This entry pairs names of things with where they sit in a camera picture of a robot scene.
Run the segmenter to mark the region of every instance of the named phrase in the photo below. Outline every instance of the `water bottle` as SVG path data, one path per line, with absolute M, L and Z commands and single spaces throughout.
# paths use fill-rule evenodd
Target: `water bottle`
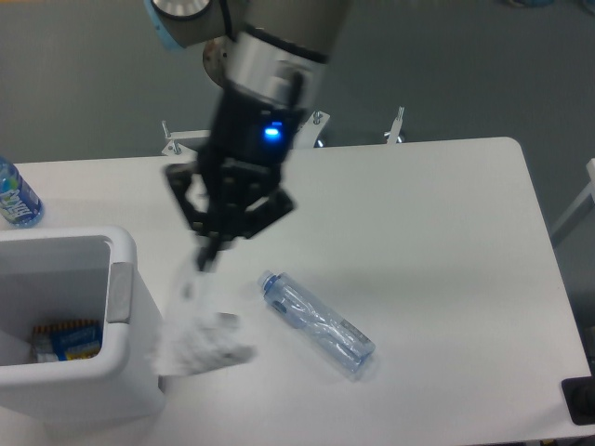
M 308 333 L 349 371 L 356 373 L 376 348 L 362 332 L 287 274 L 265 271 L 258 284 L 270 306 L 292 327 Z
M 0 214 L 17 228 L 37 224 L 44 206 L 13 163 L 0 156 Z

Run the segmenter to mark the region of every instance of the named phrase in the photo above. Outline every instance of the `snack package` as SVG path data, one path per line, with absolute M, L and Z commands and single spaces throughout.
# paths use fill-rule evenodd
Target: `snack package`
M 99 321 L 77 320 L 33 328 L 33 356 L 37 362 L 85 360 L 101 350 Z

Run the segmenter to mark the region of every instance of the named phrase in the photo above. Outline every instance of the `white plastic bag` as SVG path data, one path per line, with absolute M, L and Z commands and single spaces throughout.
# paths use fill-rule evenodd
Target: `white plastic bag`
M 201 374 L 250 361 L 255 350 L 238 342 L 234 314 L 216 311 L 211 282 L 217 273 L 196 270 L 196 253 L 183 263 L 172 286 L 152 367 L 161 376 Z

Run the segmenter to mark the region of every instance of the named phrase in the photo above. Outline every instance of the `white table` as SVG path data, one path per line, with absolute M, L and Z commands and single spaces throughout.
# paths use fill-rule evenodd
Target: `white table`
M 120 225 L 160 309 L 194 247 L 171 157 L 23 164 L 41 226 Z M 521 148 L 506 138 L 295 151 L 298 210 L 218 264 L 248 364 L 167 382 L 158 416 L 44 426 L 0 410 L 10 445 L 461 445 L 588 435 L 560 382 L 589 373 Z M 347 379 L 262 301 L 287 271 L 377 344 Z

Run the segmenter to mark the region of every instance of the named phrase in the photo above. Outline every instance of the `trash bin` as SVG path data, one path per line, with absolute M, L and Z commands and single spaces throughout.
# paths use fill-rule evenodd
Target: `trash bin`
M 44 421 L 159 412 L 148 355 L 161 315 L 116 227 L 0 232 L 0 405 Z M 34 363 L 35 325 L 98 320 L 93 358 Z

